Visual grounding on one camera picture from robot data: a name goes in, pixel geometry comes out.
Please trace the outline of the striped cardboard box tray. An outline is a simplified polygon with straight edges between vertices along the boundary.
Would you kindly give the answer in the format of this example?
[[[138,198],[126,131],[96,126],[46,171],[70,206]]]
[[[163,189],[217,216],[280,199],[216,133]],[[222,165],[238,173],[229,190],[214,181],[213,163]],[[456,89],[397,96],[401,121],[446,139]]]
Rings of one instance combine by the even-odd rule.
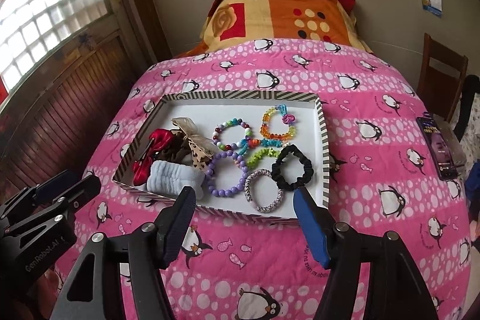
[[[315,93],[237,90],[166,94],[130,143],[112,178],[137,195],[172,204],[176,197],[133,185],[133,164],[157,128],[176,131],[172,119],[191,118],[202,136],[220,150],[202,184],[199,211],[265,223],[298,222],[294,192],[278,188],[271,165],[280,151],[296,145],[311,161],[312,180],[304,186],[320,207],[329,205],[329,141],[322,102]]]

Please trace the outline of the smartphone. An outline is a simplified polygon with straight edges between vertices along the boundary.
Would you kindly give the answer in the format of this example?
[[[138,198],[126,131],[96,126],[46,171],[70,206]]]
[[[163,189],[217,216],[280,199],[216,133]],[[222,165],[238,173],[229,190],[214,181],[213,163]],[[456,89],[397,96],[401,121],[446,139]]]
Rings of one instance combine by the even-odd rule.
[[[430,151],[439,179],[443,181],[456,179],[458,172],[452,153],[434,117],[425,111],[422,116],[416,118],[416,122],[425,138],[425,143]]]

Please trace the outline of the red velvet bow clip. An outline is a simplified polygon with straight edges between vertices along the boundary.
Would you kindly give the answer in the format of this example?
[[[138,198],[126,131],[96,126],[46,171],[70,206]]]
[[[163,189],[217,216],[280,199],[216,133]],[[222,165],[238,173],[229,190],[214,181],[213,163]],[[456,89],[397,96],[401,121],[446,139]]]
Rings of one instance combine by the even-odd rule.
[[[133,163],[133,185],[146,183],[153,162],[173,143],[174,134],[167,129],[157,128],[148,136],[148,142],[139,159]]]

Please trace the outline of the black scrunchie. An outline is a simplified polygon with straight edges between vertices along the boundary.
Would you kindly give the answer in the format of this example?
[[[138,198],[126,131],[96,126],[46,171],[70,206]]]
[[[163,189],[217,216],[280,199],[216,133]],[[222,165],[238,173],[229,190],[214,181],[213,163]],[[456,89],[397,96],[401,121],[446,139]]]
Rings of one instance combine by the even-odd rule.
[[[285,192],[306,186],[314,173],[312,161],[296,145],[284,147],[271,165],[271,178]]]

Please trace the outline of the pink penguin blanket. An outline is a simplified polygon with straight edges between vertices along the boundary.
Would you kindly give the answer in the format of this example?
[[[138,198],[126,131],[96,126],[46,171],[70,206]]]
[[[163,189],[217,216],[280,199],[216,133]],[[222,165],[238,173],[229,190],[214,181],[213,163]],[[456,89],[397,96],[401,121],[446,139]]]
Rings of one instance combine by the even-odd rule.
[[[438,316],[462,316],[471,259],[464,189],[437,175],[416,122],[422,101],[383,60],[313,40],[253,40],[151,67],[87,166],[103,187],[77,217],[78,241],[56,266],[61,277],[94,232],[128,234],[163,208],[112,181],[161,98],[222,90],[318,94],[329,137],[331,214],[358,232],[397,231]],[[163,279],[180,319],[311,319],[328,275],[298,227],[197,213]]]

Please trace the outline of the brown scrunchie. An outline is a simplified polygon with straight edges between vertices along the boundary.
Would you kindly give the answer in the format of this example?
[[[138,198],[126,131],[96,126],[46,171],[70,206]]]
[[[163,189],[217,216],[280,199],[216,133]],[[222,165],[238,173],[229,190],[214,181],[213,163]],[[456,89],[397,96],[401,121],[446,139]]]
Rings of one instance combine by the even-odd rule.
[[[154,161],[182,163],[191,154],[191,148],[186,134],[182,131],[167,131],[152,148],[151,157]]]

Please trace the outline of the light blue fuzzy band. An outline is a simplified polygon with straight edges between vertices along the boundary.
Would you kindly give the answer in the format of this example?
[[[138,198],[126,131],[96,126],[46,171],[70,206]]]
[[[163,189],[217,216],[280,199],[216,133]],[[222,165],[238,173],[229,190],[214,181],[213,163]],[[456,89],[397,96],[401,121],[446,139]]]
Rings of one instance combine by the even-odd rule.
[[[161,196],[178,196],[184,187],[193,188],[196,198],[203,198],[203,181],[205,174],[197,168],[167,161],[155,161],[146,181],[149,193]]]

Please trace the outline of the wooden chair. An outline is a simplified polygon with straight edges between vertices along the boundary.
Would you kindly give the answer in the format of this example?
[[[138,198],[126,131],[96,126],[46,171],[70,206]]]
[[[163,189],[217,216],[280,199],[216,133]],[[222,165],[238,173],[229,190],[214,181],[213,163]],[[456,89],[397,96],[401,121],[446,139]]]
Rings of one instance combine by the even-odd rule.
[[[417,94],[432,115],[452,119],[465,81],[469,60],[465,55],[424,34]]]

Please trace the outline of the leopard print ribbon bow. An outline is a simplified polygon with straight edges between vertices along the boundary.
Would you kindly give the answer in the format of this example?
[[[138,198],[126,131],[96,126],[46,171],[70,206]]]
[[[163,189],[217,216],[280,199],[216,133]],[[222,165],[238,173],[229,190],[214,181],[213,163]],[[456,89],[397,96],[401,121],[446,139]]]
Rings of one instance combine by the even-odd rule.
[[[220,150],[210,139],[200,134],[197,125],[191,118],[176,117],[172,119],[172,124],[183,134],[183,140],[186,141],[190,150],[193,167],[205,171]]]

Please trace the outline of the orange yellow rose blanket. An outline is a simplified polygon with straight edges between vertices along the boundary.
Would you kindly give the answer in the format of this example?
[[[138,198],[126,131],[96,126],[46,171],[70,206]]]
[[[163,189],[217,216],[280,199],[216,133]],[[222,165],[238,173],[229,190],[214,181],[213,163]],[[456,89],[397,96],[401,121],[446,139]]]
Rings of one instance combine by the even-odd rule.
[[[356,0],[214,0],[200,42],[182,56],[273,38],[321,40],[369,52],[356,28],[355,4]]]

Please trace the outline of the black garment on chair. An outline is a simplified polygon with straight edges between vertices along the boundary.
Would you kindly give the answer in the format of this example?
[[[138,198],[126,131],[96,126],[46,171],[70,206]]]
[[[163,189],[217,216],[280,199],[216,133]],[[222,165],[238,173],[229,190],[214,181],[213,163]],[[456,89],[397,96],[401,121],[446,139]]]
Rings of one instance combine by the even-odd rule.
[[[461,142],[462,137],[465,134],[465,130],[468,126],[475,95],[479,93],[479,77],[475,75],[466,76],[461,92],[459,118],[454,128],[454,134],[459,142]]]

